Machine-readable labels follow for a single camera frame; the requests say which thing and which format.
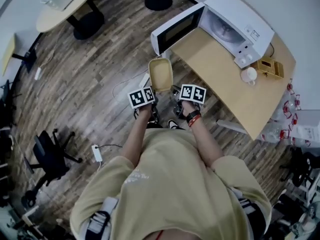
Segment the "parquet floor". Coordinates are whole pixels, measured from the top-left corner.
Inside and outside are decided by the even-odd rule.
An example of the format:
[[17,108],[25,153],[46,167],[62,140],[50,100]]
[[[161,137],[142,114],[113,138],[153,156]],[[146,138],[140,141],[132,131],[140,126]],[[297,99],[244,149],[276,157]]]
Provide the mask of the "parquet floor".
[[[83,158],[81,164],[66,160],[70,171],[61,180],[42,188],[37,196],[40,210],[35,222],[50,223],[62,218],[69,226],[71,209],[99,166],[94,162],[91,145],[122,145],[133,125],[133,111],[127,93],[137,88],[149,61],[156,56],[150,42],[151,32],[192,6],[187,0],[173,0],[171,8],[156,12],[147,9],[144,0],[94,2],[105,17],[105,24],[99,32],[88,40],[79,41],[73,36],[73,27],[64,22],[44,34],[37,47],[38,59],[33,71],[30,74],[23,72],[17,85],[17,93],[22,95],[15,102],[17,127],[12,133],[17,144],[10,159],[15,182],[12,200],[17,210],[24,213],[20,198],[44,173],[38,169],[35,174],[30,174],[23,161],[24,155],[30,162],[37,163],[32,152],[34,135],[42,130],[51,134],[54,128],[58,128],[59,137],[64,139],[74,131],[76,136],[68,151]],[[75,16],[80,17],[89,11],[85,4]],[[51,56],[55,43],[52,61],[42,67],[41,77],[35,81],[36,68]],[[181,60],[175,59],[172,67],[174,84],[193,83],[205,87]],[[158,94],[158,98],[161,123],[165,125],[168,119],[175,118],[173,102],[169,93]],[[245,134],[216,125],[217,119],[236,119],[210,90],[202,114],[224,153],[243,159],[274,202],[283,189],[279,178],[285,171],[280,171],[279,165],[290,159],[287,148],[282,144],[252,141]],[[101,150],[103,164],[119,152],[117,147],[103,147]]]

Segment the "black wristband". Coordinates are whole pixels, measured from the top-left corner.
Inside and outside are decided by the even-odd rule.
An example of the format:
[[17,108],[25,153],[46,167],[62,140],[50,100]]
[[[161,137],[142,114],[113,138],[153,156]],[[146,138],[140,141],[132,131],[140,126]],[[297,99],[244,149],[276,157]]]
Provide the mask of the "black wristband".
[[189,122],[192,120],[192,118],[194,118],[197,115],[201,116],[201,113],[198,109],[196,109],[195,111],[191,112],[190,114],[188,114],[186,116],[186,122],[189,124]]

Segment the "white cup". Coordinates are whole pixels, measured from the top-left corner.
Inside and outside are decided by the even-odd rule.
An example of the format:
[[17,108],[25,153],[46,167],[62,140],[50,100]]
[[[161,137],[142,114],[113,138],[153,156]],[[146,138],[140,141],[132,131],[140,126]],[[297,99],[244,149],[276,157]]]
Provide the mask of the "white cup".
[[257,75],[257,71],[253,67],[248,67],[241,72],[241,79],[245,83],[254,86],[256,84],[255,80],[257,79]]

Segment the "microwave door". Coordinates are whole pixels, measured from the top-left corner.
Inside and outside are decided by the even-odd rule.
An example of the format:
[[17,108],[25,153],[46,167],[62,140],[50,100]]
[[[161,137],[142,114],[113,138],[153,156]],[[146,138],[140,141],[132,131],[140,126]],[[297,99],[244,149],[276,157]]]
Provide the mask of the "microwave door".
[[198,27],[205,4],[198,3],[181,12],[151,33],[154,51],[160,55]]

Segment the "microwave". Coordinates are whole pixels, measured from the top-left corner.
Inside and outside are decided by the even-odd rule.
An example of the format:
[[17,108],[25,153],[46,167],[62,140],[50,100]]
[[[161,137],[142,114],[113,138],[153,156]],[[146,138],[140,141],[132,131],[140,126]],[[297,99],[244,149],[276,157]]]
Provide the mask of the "microwave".
[[195,28],[201,28],[233,56],[242,69],[261,59],[275,32],[241,0],[205,0],[181,12],[151,33],[157,55]]

